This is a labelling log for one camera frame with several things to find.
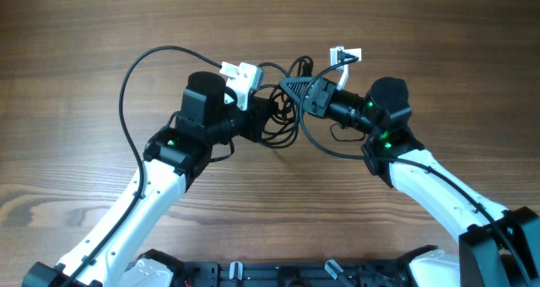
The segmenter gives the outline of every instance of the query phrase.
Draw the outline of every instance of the white bracket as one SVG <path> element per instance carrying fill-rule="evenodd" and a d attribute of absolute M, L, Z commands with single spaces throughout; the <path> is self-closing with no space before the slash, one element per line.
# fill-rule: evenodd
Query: white bracket
<path fill-rule="evenodd" d="M 221 66 L 222 68 L 219 72 L 229 77 L 227 79 L 227 86 L 236 93 L 236 97 L 238 98 L 236 106 L 243 111 L 247 110 L 250 93 L 261 87 L 264 71 L 258 66 L 245 62 L 242 62 L 239 67 L 227 62 L 223 62 Z M 233 101 L 232 97 L 225 94 L 225 104 Z"/>
<path fill-rule="evenodd" d="M 339 58 L 339 53 L 343 52 L 352 56 L 356 56 L 358 58 L 357 62 L 362 61 L 362 49 L 350 49 L 345 50 L 344 46 L 335 46 L 330 49 L 330 65 L 338 64 L 342 61 L 341 58 Z M 348 79 L 348 64 L 336 68 L 336 71 L 342 71 L 341 78 L 339 79 L 339 83 L 337 83 L 336 89 L 343 89 L 345 87 L 345 84 L 347 83 Z"/>

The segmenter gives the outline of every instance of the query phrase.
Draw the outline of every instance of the wooden table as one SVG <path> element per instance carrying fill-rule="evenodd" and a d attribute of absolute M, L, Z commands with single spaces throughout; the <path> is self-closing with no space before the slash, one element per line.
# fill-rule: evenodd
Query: wooden table
<path fill-rule="evenodd" d="M 232 63 L 288 66 L 306 54 L 316 72 L 329 47 L 361 47 L 348 90 L 406 79 L 410 126 L 442 165 L 496 202 L 540 212 L 539 16 L 537 0 L 0 0 L 0 285 L 20 285 L 36 261 L 53 265 L 130 180 L 118 92 L 131 62 L 159 45 Z M 172 51 L 136 69 L 126 116 L 140 149 L 199 70 L 218 72 Z M 265 83 L 278 78 L 268 69 Z M 307 119 L 326 146 L 359 153 L 332 140 L 330 123 Z M 256 262 L 397 257 L 426 244 L 456 251 L 361 162 L 323 154 L 303 134 L 279 151 L 235 144 L 141 252 Z"/>

